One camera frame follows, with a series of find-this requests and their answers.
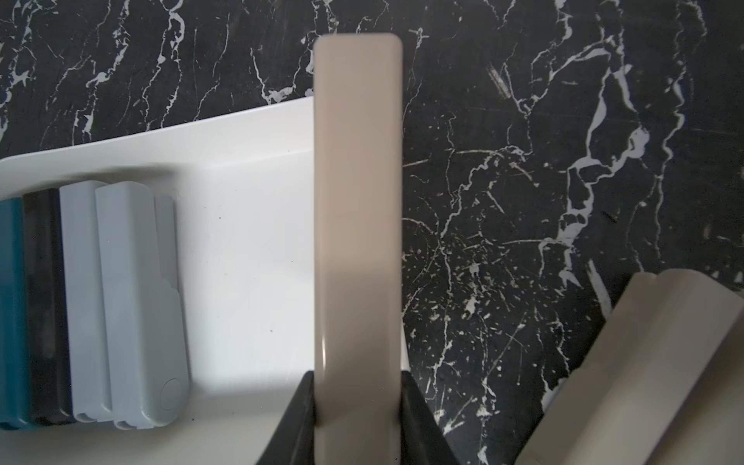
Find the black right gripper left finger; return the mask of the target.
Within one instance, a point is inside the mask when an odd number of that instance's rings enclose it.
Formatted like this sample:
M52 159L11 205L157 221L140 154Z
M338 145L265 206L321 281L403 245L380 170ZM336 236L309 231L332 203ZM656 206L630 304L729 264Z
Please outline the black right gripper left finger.
M315 463L314 372L306 372L281 418L258 465Z

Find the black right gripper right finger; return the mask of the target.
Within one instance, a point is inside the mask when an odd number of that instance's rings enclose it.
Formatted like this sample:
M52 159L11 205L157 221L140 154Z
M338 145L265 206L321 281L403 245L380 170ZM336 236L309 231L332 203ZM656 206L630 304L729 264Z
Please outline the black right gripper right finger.
M401 372L400 423L402 464L458 464L455 454L409 371Z

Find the tan pruning pliers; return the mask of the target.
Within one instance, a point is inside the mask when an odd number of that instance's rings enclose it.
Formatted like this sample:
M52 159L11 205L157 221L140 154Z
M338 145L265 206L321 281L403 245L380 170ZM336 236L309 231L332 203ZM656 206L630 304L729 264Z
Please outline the tan pruning pliers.
M401 455L403 46L314 46L315 460Z

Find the black pruning pliers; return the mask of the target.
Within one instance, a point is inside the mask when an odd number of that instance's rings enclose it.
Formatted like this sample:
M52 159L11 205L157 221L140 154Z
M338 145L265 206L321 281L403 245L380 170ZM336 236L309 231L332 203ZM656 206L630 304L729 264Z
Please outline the black pruning pliers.
M72 424L69 331L59 191L22 196L31 419Z

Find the light grey pruning pliers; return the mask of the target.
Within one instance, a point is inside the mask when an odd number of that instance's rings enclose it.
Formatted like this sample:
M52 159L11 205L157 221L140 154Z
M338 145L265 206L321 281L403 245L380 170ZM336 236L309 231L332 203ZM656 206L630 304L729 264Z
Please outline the light grey pruning pliers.
M95 191L88 180L59 189L74 418L112 420L112 388Z

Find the white plastic storage box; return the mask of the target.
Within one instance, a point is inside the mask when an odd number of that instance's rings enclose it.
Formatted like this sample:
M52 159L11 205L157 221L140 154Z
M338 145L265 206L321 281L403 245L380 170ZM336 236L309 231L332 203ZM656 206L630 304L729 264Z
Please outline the white plastic storage box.
M315 368L314 97L1 163L3 199L83 180L174 202L190 393L163 427L4 432L2 462L256 464Z

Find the beige pruning pliers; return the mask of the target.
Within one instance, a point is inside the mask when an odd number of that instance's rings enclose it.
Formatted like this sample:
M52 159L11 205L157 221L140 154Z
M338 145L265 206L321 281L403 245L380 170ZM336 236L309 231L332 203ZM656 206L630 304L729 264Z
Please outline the beige pruning pliers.
M520 464L651 464L743 294L690 269L639 272L523 447Z

